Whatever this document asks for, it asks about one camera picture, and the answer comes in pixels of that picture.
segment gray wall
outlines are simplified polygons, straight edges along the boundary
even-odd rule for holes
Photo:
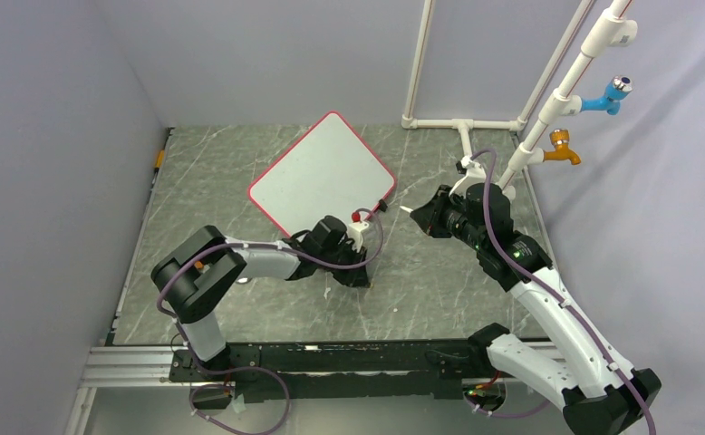
[[[517,118],[579,3],[436,0],[414,116]]]
[[[581,165],[532,169],[566,284],[627,357],[660,375],[653,415],[675,434],[705,433],[705,2],[692,6],[633,4],[638,39],[593,62],[575,93],[598,96],[617,73],[635,91],[616,117],[554,126],[570,130]]]
[[[0,434],[61,433],[163,129],[88,1],[0,1]]]
[[[169,125],[400,122],[421,0],[99,0]],[[416,114],[511,120],[578,0],[438,0]]]

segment cable connector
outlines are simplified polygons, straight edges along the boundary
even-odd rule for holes
[[[459,161],[459,164],[462,166],[462,168],[467,169],[470,166],[473,166],[473,160],[470,159],[470,156],[465,156],[462,158],[462,160]]]

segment blue faucet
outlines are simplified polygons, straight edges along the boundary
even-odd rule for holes
[[[606,111],[610,115],[619,113],[620,103],[630,91],[633,90],[633,82],[629,78],[617,75],[608,85],[604,96],[594,100],[582,99],[582,109],[580,111]]]

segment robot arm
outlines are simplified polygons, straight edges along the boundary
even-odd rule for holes
[[[476,251],[483,270],[542,325],[565,358],[565,365],[533,350],[499,324],[488,325],[469,337],[471,362],[509,373],[532,387],[563,412],[575,434],[620,433],[639,420],[642,413],[616,371],[632,374],[633,386],[649,405],[662,386],[659,378],[651,369],[635,370],[596,332],[562,285],[560,275],[541,246],[532,237],[513,229],[509,200],[499,186],[491,185],[489,221],[499,244],[519,266],[556,289],[562,302],[505,262],[492,246],[485,227],[483,191],[483,183],[478,183],[466,188],[462,197],[450,193],[449,186],[441,186],[428,204],[414,209],[410,216],[427,235],[455,237]],[[580,314],[590,331],[574,312]],[[611,364],[591,333],[608,350]]]
[[[358,222],[348,226],[336,217],[327,216],[312,231],[270,243],[238,240],[223,236],[216,227],[205,226],[160,261],[150,278],[160,290],[182,265],[201,252],[217,245],[234,246],[203,258],[174,283],[165,297],[202,362],[227,358],[227,340],[214,308],[238,279],[273,277],[292,281],[311,276],[319,266],[296,253],[335,265],[357,265],[366,258],[360,233],[367,225]],[[331,272],[342,285],[370,285],[365,266]]]

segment marble surface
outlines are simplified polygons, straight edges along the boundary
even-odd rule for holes
[[[399,205],[418,207],[439,184],[458,179],[459,135],[453,130],[404,130],[358,125],[396,174],[391,208],[380,214],[385,245],[369,265],[373,286],[351,289],[323,271],[294,282],[257,278],[236,285],[217,308],[230,341],[293,342],[465,338],[492,322],[521,337],[544,337],[537,322],[478,266],[455,239],[422,234]],[[147,227],[120,312],[116,344],[168,343],[171,321],[155,309],[150,270],[200,227],[246,240],[275,240],[278,229],[248,199],[246,189],[307,126],[189,127],[172,131]],[[514,149],[510,133],[474,130],[473,147],[494,147],[501,161]],[[516,228],[543,244],[528,186],[518,175]],[[367,236],[373,250],[376,239]]]

